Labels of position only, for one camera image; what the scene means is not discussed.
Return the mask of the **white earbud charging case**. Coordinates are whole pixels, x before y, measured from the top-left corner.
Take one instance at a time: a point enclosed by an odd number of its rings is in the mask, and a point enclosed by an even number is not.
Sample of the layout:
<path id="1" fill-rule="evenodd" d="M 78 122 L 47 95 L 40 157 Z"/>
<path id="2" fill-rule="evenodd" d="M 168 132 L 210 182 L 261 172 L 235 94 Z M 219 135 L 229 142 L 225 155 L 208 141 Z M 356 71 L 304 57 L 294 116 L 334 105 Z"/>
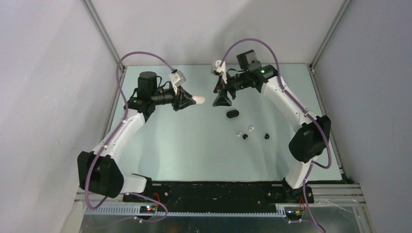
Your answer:
<path id="1" fill-rule="evenodd" d="M 192 96 L 192 99 L 194 100 L 195 104 L 203 104 L 205 102 L 204 96 Z"/>

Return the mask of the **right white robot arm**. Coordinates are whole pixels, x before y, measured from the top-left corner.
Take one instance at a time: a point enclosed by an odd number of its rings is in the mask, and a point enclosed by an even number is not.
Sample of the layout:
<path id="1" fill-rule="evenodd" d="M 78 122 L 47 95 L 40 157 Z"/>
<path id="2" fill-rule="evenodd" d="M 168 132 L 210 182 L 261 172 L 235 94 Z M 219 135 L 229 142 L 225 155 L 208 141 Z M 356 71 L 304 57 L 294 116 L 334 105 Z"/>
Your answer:
<path id="1" fill-rule="evenodd" d="M 231 106 L 236 92 L 254 88 L 267 97 L 290 121 L 295 132 L 289 142 L 289 150 L 295 159 L 289 169 L 282 190 L 285 201 L 295 203 L 302 197 L 304 182 L 310 168 L 324 150 L 330 152 L 329 136 L 331 121 L 328 116 L 318 116 L 301 104 L 297 96 L 279 76 L 273 65 L 263 66 L 254 50 L 237 55 L 241 72 L 228 74 L 226 63 L 217 60 L 212 65 L 212 73 L 219 77 L 214 89 L 217 94 L 213 106 Z"/>

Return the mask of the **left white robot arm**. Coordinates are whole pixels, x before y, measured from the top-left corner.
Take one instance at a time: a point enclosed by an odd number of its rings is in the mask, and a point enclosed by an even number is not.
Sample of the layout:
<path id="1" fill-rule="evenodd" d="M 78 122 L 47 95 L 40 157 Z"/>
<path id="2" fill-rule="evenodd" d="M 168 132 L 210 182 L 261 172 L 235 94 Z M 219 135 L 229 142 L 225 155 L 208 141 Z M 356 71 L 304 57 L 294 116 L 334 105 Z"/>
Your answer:
<path id="1" fill-rule="evenodd" d="M 92 151 L 83 151 L 78 155 L 82 190 L 108 198 L 134 192 L 141 202 L 148 202 L 153 198 L 154 190 L 146 184 L 148 178 L 121 171 L 119 162 L 124 147 L 148 121 L 156 106 L 169 104 L 174 111 L 179 111 L 205 102 L 203 96 L 191 95 L 181 86 L 186 80 L 181 71 L 175 69 L 169 77 L 169 87 L 163 88 L 158 86 L 159 76 L 155 72 L 140 73 L 137 88 L 124 106 L 123 117 L 118 126 Z"/>

